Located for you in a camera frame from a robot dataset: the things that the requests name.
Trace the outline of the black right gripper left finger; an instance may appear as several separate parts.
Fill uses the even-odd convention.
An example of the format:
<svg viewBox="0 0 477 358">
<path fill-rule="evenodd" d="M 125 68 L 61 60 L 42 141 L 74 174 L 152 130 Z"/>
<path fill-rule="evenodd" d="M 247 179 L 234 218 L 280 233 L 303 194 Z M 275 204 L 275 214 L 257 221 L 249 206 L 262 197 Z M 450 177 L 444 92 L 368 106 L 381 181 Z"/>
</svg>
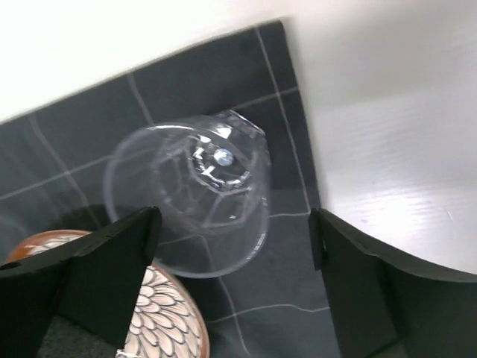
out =
<svg viewBox="0 0 477 358">
<path fill-rule="evenodd" d="M 145 207 L 1 267 L 2 357 L 114 357 L 162 227 Z"/>
</svg>

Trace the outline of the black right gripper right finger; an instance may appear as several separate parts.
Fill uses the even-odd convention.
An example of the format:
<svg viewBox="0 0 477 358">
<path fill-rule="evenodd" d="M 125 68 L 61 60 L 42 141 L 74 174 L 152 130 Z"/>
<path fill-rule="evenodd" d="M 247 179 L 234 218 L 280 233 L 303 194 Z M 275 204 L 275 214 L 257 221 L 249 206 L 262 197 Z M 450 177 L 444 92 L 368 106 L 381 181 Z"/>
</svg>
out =
<svg viewBox="0 0 477 358">
<path fill-rule="evenodd" d="M 309 214 L 343 357 L 475 357 L 476 276 L 368 236 L 325 209 Z"/>
</svg>

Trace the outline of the floral plate orange rim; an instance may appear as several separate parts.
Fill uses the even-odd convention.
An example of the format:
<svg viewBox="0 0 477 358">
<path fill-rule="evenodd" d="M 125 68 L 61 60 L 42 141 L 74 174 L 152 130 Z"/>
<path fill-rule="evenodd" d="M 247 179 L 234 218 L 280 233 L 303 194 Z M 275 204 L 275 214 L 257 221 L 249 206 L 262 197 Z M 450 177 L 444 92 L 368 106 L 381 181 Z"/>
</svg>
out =
<svg viewBox="0 0 477 358">
<path fill-rule="evenodd" d="M 14 250 L 7 263 L 41 254 L 89 233 L 39 233 Z M 151 263 L 142 280 L 124 347 L 114 357 L 207 356 L 209 337 L 194 301 L 175 278 Z"/>
</svg>

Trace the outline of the dark checked cloth napkin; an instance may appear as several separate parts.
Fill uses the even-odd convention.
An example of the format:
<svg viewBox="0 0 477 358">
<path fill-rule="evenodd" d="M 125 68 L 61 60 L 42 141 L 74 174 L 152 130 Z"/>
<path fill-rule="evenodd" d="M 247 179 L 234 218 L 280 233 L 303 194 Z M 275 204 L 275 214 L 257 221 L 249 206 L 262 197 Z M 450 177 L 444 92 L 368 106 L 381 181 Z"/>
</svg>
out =
<svg viewBox="0 0 477 358">
<path fill-rule="evenodd" d="M 1 125 L 1 253 L 55 229 L 108 223 L 101 179 L 113 148 L 152 123 L 234 109 L 271 154 L 271 227 L 227 276 L 183 278 L 213 357 L 338 357 L 308 214 L 320 203 L 309 132 L 281 22 L 222 37 Z"/>
</svg>

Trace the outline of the clear plastic cup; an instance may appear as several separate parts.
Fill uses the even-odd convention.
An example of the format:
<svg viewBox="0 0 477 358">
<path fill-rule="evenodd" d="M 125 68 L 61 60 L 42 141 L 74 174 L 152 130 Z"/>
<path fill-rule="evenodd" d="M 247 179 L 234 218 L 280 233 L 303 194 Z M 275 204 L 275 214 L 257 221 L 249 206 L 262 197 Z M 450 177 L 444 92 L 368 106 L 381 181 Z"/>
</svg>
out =
<svg viewBox="0 0 477 358">
<path fill-rule="evenodd" d="M 269 228 L 271 158 L 265 132 L 234 110 L 134 131 L 104 172 L 107 214 L 162 216 L 154 262 L 174 275 L 221 277 L 249 263 Z"/>
</svg>

